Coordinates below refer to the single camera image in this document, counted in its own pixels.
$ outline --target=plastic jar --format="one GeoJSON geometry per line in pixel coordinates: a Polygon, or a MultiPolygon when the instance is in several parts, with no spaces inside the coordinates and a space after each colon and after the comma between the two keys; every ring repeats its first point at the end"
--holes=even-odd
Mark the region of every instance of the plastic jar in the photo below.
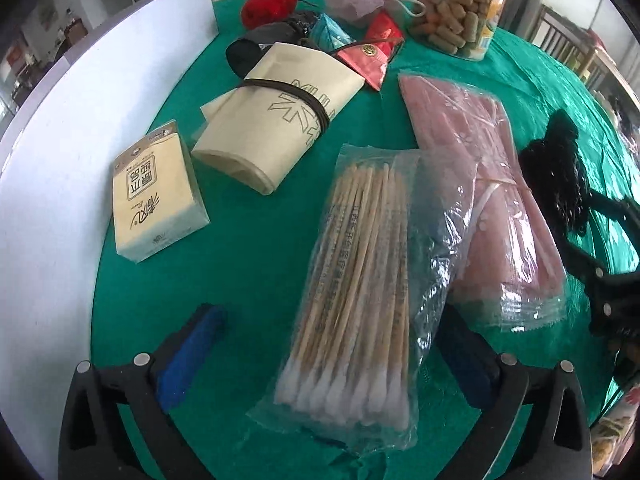
{"type": "Polygon", "coordinates": [[[418,41],[480,61],[489,49],[504,0],[420,0],[427,7],[409,32],[418,41]]]}

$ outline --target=green surface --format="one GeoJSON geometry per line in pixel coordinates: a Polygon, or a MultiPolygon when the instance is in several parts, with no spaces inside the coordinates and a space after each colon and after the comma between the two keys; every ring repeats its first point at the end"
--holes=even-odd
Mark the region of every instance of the green surface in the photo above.
{"type": "MultiPolygon", "coordinates": [[[[220,35],[175,87],[153,127],[175,118],[193,145],[204,124],[199,107],[238,82],[224,51],[242,34],[238,16],[243,2],[216,3],[220,35]]],[[[155,349],[198,304],[228,306],[227,336],[212,350],[185,402],[172,411],[187,442],[219,480],[374,480],[385,473],[387,479],[428,480],[478,417],[437,351],[420,370],[418,445],[411,450],[356,460],[303,434],[271,433],[245,415],[264,394],[287,349],[340,146],[416,147],[398,89],[401,70],[465,82],[498,96],[518,149],[544,134],[551,112],[566,108],[580,129],[592,186],[609,196],[632,193],[640,199],[638,171],[584,85],[538,48],[501,30],[483,62],[454,59],[409,40],[392,63],[382,92],[361,90],[271,196],[260,196],[194,161],[211,218],[208,227],[135,265],[116,255],[110,226],[95,288],[92,359],[98,366],[128,362],[137,352],[155,349]]],[[[603,218],[592,219],[579,243],[615,272],[638,264],[622,231],[603,218]]],[[[497,351],[514,352],[529,365],[574,362],[593,419],[609,386],[612,358],[604,341],[588,332],[588,302],[580,285],[570,279],[567,290],[565,322],[525,333],[485,333],[497,351]]],[[[520,429],[523,421],[520,417],[520,429]]],[[[143,464],[160,478],[140,436],[133,440],[143,464]]],[[[513,449],[510,442],[507,450],[513,449]]],[[[504,470],[508,458],[504,453],[494,475],[504,470]]]]}

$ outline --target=red pouch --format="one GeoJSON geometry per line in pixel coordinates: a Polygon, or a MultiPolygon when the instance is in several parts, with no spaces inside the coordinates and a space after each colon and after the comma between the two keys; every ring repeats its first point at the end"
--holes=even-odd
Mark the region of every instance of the red pouch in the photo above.
{"type": "Polygon", "coordinates": [[[281,22],[295,9],[298,0],[247,0],[240,11],[245,28],[253,30],[267,23],[281,22]]]}
{"type": "Polygon", "coordinates": [[[364,38],[357,45],[342,47],[335,55],[380,92],[386,67],[404,43],[404,34],[386,10],[381,10],[369,25],[364,38]]]}

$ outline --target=silver screw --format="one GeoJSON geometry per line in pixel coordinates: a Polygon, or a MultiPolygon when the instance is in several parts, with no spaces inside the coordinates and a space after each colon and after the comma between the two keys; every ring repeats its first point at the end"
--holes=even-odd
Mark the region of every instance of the silver screw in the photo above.
{"type": "Polygon", "coordinates": [[[133,364],[136,366],[144,366],[149,361],[151,361],[151,356],[146,352],[142,352],[142,354],[138,354],[133,358],[133,364]]]}
{"type": "Polygon", "coordinates": [[[79,374],[84,374],[89,371],[89,368],[91,368],[91,363],[89,361],[80,361],[76,367],[76,371],[79,374]]]}
{"type": "Polygon", "coordinates": [[[560,367],[562,368],[563,371],[567,372],[568,374],[572,373],[574,371],[574,364],[571,361],[560,361],[560,367]]]}
{"type": "Polygon", "coordinates": [[[507,353],[500,354],[500,361],[502,361],[507,366],[513,366],[514,364],[516,364],[518,362],[518,360],[516,359],[515,355],[507,354],[507,353]]]}

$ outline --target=beige paper bag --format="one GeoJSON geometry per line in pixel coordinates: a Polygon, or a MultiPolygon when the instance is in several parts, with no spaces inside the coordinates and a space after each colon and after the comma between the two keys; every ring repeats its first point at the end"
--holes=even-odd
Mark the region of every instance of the beige paper bag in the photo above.
{"type": "MultiPolygon", "coordinates": [[[[332,120],[364,79],[333,57],[276,43],[246,76],[283,81],[308,91],[332,120]]],[[[302,100],[270,88],[237,88],[204,105],[207,128],[193,156],[267,195],[320,134],[316,114],[302,100]]]]}
{"type": "Polygon", "coordinates": [[[136,263],[209,223],[175,121],[113,163],[113,222],[116,252],[136,263]]]}

